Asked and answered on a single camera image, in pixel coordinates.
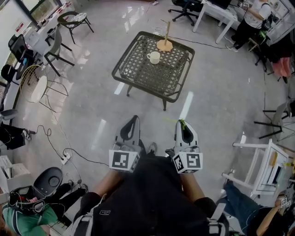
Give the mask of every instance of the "white t-shirt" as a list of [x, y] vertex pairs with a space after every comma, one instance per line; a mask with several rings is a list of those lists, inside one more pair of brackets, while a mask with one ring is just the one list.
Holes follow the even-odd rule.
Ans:
[[[251, 10], [258, 12], [259, 15], [264, 18], [264, 20], [267, 19], [271, 14], [271, 7], [267, 3], [261, 2], [259, 0], [256, 0], [253, 3]], [[256, 18], [252, 13], [248, 11], [246, 12], [244, 19], [248, 25], [254, 28], [260, 29], [262, 26], [262, 20]]]

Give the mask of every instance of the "computer monitor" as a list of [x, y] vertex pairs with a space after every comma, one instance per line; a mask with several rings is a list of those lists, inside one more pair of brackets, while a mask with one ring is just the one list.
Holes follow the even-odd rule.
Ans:
[[223, 9], [226, 9], [231, 2], [231, 0], [209, 0], [209, 1], [212, 2], [214, 5], [217, 5]]

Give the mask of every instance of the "wooden stand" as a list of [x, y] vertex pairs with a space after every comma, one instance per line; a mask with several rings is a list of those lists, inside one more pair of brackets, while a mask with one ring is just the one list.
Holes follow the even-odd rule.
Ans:
[[163, 52], [170, 52], [173, 49], [173, 45], [170, 41], [168, 41], [168, 34], [169, 34], [169, 29], [170, 29], [170, 21], [166, 22], [167, 23], [167, 31], [165, 35], [164, 40], [160, 40], [157, 42], [157, 48]]

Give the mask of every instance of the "blue jeans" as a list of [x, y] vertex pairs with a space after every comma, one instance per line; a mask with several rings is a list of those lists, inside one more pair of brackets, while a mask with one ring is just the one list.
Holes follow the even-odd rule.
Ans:
[[245, 194], [242, 194], [240, 190], [234, 186], [232, 181], [228, 181], [224, 189], [227, 196], [219, 199], [216, 203], [226, 204], [224, 211], [238, 219], [243, 233], [247, 235], [248, 225], [262, 206], [258, 205]]

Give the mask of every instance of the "red cloth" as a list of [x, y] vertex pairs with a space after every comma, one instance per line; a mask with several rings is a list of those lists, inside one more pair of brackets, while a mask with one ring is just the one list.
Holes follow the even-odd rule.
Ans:
[[290, 57], [283, 57], [277, 63], [272, 64], [273, 71], [278, 76], [291, 76]]

